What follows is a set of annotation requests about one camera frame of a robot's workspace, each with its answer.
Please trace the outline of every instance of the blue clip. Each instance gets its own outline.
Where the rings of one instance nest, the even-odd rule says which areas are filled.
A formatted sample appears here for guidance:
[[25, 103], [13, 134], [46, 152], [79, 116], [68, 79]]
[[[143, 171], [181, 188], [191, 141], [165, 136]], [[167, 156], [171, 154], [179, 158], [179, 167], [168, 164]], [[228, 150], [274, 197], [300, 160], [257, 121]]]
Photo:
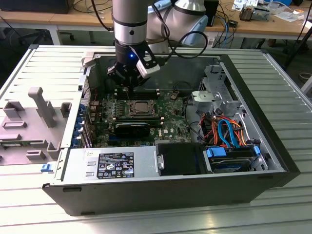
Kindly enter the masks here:
[[79, 140], [73, 138], [71, 143], [72, 143], [73, 145], [79, 145]]
[[81, 125], [78, 123], [75, 123], [75, 129], [80, 129], [80, 128], [81, 128]]
[[253, 147], [253, 150], [254, 150], [254, 152], [255, 152], [255, 154], [256, 154], [257, 156], [260, 156], [261, 152], [260, 152], [260, 149], [259, 149], [258, 146], [254, 146], [254, 147]]
[[221, 147], [212, 147], [206, 150], [208, 157], [226, 157], [226, 151]]
[[81, 117], [76, 118], [76, 123], [82, 123], [82, 122], [83, 122], [83, 119]]
[[41, 172], [52, 172], [53, 169], [51, 167], [51, 165], [49, 163], [43, 164], [41, 170]]
[[82, 105], [82, 104], [80, 104], [79, 105], [79, 110], [78, 111], [80, 111], [80, 112], [84, 112], [84, 111], [86, 111], [86, 106], [85, 105]]
[[74, 131], [73, 132], [73, 137], [78, 137], [78, 136], [80, 136], [80, 132]]

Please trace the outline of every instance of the desk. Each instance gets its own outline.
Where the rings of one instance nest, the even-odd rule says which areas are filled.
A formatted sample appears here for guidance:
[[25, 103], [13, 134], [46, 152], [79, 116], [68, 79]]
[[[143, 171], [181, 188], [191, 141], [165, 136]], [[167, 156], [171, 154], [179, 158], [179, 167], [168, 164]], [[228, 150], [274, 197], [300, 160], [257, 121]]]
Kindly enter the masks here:
[[[251, 21], [245, 22], [239, 20], [238, 11], [230, 11], [234, 0], [222, 0], [222, 6], [225, 13], [230, 16], [230, 19], [238, 21], [235, 37], [244, 38], [266, 38], [266, 39], [297, 39], [301, 28], [302, 21], [287, 22], [275, 16], [271, 16], [269, 22]], [[90, 0], [87, 0], [87, 5], [91, 5]], [[106, 3], [103, 8], [111, 6], [111, 1]], [[310, 2], [304, 1], [301, 6], [309, 7]], [[77, 5], [77, 9], [85, 11], [85, 4]], [[0, 12], [0, 15], [7, 20], [12, 27], [16, 28], [36, 28], [47, 29], [51, 33], [54, 45], [61, 45], [58, 30], [78, 30], [78, 31], [106, 31], [99, 23], [94, 15], [78, 12], [71, 9], [67, 15], [50, 14], [50, 13], [28, 13], [28, 12]], [[107, 26], [112, 26], [111, 8], [100, 13], [103, 17], [103, 22]], [[7, 27], [6, 23], [0, 21], [0, 27]], [[214, 38], [222, 33], [224, 27], [219, 19], [216, 19], [213, 27], [206, 28], [206, 34], [209, 38]]]

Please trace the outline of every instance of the motherboard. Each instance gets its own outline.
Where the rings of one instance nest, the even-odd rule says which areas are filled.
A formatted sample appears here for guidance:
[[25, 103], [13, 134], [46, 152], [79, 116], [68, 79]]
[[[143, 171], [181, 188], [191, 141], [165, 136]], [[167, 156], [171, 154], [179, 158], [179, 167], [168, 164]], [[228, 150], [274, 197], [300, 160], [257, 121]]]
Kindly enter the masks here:
[[106, 94], [90, 105], [93, 147], [152, 146], [159, 140], [191, 142], [183, 101], [184, 97], [171, 91], [160, 91], [151, 100], [120, 100]]

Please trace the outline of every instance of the side panel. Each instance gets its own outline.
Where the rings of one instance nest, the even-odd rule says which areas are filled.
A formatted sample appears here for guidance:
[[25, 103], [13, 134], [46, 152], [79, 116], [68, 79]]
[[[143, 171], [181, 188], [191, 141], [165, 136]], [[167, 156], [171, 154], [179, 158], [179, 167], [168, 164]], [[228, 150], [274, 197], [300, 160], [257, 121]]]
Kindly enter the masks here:
[[247, 203], [284, 175], [248, 175], [77, 186], [43, 186], [69, 215], [108, 214]]

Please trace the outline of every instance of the computer case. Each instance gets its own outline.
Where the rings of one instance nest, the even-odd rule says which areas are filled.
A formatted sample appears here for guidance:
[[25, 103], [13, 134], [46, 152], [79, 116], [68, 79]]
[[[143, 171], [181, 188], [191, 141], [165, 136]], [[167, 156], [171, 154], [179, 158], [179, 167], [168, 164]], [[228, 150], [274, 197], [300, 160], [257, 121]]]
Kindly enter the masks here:
[[30, 11], [67, 14], [74, 0], [1, 0], [2, 11]]

